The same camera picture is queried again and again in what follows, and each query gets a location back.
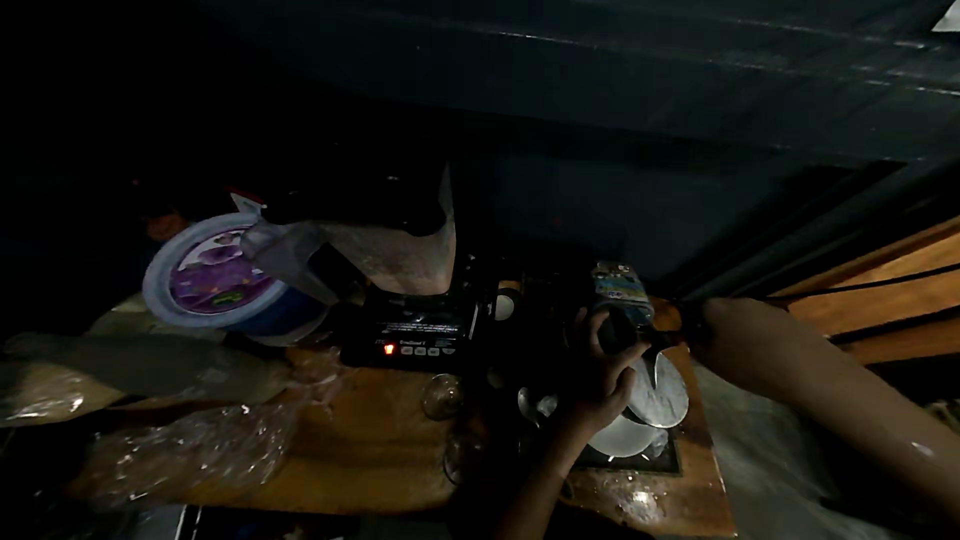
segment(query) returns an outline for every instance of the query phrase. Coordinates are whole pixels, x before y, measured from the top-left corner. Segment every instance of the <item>finger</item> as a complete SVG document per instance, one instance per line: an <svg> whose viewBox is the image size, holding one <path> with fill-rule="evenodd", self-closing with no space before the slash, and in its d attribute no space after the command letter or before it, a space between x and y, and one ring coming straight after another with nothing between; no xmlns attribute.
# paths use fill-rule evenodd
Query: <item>finger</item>
<svg viewBox="0 0 960 540"><path fill-rule="evenodd" d="M643 340L638 340L636 343L614 358L614 364L611 366L613 372L620 373L624 368L639 360L640 357L643 356L643 353L646 353L647 349L649 348L649 343Z"/></svg>
<svg viewBox="0 0 960 540"><path fill-rule="evenodd" d="M584 319L587 318L587 308L581 307L577 310L577 314L573 316L573 324L567 325L564 328L564 344L567 349L579 350L580 344L583 343L583 324Z"/></svg>
<svg viewBox="0 0 960 540"><path fill-rule="evenodd" d="M573 317L573 324L579 327L580 325L584 324L584 319L586 318L587 318L587 308L581 307L580 309L577 310L577 315Z"/></svg>
<svg viewBox="0 0 960 540"><path fill-rule="evenodd" d="M623 408L627 406L627 403L630 402L630 395L634 392L634 384L636 383L636 370L632 367L620 372L620 377L616 380L616 389L613 390L611 399L618 408Z"/></svg>
<svg viewBox="0 0 960 540"><path fill-rule="evenodd" d="M604 321L610 317L610 312L603 309L593 313L593 316L590 317L588 322L588 343L590 346L590 353L595 356L605 356L606 353L603 352L603 348L600 347L600 337L597 333L600 331L600 327L603 326Z"/></svg>

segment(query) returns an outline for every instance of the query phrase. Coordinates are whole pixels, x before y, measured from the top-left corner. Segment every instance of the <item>plastic container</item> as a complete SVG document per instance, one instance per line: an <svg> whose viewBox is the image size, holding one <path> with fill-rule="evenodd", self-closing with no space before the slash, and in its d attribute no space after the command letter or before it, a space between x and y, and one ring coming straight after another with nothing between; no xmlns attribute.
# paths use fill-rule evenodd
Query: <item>plastic container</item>
<svg viewBox="0 0 960 540"><path fill-rule="evenodd" d="M281 335L322 317L326 305L243 257L253 213L201 221L168 241L143 278L143 298L164 322L250 335Z"/></svg>

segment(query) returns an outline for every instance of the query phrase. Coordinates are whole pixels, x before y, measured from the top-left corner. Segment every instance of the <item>glass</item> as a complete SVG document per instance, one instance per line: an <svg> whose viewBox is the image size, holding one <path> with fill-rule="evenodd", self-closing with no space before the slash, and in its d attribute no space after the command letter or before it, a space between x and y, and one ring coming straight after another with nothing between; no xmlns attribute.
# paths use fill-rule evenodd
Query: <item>glass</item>
<svg viewBox="0 0 960 540"><path fill-rule="evenodd" d="M453 418L464 404L464 389L460 378L448 373L441 373L430 380L423 388L423 414L430 420L446 420Z"/></svg>

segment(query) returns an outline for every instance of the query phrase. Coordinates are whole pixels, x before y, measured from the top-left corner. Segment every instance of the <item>lid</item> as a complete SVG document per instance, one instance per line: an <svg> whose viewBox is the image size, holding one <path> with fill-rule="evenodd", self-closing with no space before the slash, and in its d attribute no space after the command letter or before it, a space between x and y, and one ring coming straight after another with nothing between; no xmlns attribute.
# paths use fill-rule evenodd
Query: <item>lid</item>
<svg viewBox="0 0 960 540"><path fill-rule="evenodd" d="M224 313L259 298L276 280L243 257L240 237L249 227L201 239L170 271L177 306L203 315Z"/></svg>

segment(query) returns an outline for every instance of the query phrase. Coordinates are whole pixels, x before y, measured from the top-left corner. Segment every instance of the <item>plastic bag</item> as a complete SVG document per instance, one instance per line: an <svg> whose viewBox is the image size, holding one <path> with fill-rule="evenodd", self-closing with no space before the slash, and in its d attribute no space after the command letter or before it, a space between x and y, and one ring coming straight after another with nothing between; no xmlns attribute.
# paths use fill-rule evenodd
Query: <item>plastic bag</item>
<svg viewBox="0 0 960 540"><path fill-rule="evenodd" d="M80 491L94 507L114 510L177 501L207 482L252 489L279 469L299 408L236 405L195 412L161 428L104 435L78 478Z"/></svg>

